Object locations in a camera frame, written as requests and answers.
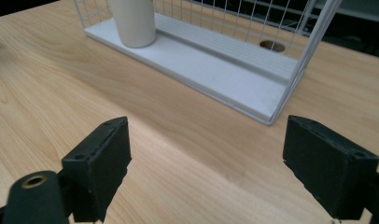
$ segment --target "black object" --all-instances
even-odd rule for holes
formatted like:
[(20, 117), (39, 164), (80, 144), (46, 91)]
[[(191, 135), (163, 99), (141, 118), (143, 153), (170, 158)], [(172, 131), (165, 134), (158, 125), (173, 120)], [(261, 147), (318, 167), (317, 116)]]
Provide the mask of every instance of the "black object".
[(11, 187), (0, 223), (68, 223), (105, 220), (131, 161), (128, 120), (104, 122), (63, 159), (63, 169), (36, 172)]
[(379, 157), (324, 125), (288, 117), (286, 166), (333, 217), (359, 220), (363, 209), (379, 223)]

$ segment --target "white metal rack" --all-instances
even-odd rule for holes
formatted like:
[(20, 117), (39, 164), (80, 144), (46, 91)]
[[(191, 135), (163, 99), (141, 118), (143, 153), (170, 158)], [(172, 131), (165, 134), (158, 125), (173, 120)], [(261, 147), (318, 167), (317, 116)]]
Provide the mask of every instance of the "white metal rack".
[(341, 2), (314, 15), (315, 0), (274, 1), (154, 0), (157, 38), (141, 49), (122, 45), (108, 0), (75, 4), (89, 37), (271, 125)]

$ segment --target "light wood tabletop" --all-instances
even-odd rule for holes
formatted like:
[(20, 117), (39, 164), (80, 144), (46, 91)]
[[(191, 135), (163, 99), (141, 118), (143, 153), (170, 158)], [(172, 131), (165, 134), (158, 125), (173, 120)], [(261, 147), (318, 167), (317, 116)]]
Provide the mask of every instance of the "light wood tabletop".
[(0, 207), (126, 116), (133, 160), (105, 223), (331, 223), (283, 163), (288, 115), (379, 155), (379, 58), (321, 43), (269, 127), (87, 37), (71, 0), (0, 17)]

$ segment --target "wire rack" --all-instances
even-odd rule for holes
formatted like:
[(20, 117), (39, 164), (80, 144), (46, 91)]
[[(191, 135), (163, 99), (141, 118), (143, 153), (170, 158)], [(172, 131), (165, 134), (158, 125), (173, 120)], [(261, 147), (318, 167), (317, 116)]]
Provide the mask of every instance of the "wire rack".
[(328, 0), (320, 10), (316, 2), (154, 0), (157, 41), (149, 53), (121, 45), (108, 0), (75, 5), (88, 36), (271, 125), (341, 3)]

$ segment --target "white cup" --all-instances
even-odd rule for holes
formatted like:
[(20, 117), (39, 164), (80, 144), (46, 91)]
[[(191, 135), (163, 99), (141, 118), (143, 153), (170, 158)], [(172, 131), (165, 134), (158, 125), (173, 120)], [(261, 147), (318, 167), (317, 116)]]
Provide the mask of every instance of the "white cup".
[(128, 48), (142, 48), (156, 38), (152, 0), (110, 0), (119, 39)]

